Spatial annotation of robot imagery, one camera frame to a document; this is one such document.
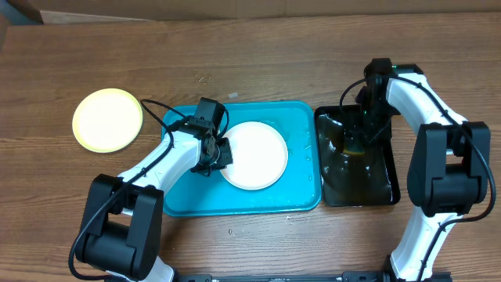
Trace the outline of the green yellow sponge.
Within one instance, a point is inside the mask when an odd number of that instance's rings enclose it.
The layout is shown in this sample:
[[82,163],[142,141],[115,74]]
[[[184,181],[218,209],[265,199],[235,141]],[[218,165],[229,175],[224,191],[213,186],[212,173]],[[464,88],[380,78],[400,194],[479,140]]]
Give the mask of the green yellow sponge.
[[344,149],[343,154],[348,154],[348,155],[363,155],[365,153],[364,150],[355,150],[355,149]]

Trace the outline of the white plate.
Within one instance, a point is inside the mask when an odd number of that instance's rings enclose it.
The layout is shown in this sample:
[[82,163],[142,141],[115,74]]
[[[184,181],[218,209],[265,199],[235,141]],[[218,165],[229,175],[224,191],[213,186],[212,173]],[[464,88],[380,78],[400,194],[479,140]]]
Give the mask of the white plate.
[[284,138],[272,126],[247,121],[224,134],[232,164],[222,170],[225,180],[241,190],[262,190],[277,182],[286,170],[288,149]]

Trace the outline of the yellow plate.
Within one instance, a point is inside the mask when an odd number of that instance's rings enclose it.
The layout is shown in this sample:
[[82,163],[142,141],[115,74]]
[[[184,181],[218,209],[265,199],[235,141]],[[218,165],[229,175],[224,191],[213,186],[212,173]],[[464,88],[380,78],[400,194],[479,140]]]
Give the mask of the yellow plate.
[[122,89],[100,89],[79,103],[72,130],[85,149],[113,153],[135,140],[142,122],[142,108],[132,94]]

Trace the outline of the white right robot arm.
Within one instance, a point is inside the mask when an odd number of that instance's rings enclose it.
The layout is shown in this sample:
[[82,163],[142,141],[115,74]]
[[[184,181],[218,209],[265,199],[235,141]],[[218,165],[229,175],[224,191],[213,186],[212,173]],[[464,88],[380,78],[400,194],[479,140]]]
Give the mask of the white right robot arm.
[[433,264],[446,237],[459,223],[485,218],[496,202],[488,159],[491,132],[468,121],[429,86],[416,64],[372,60],[357,83],[359,110],[344,113],[344,152],[362,154],[387,140],[395,114],[416,134],[407,174],[413,212],[398,247],[388,256],[387,281],[450,281]]

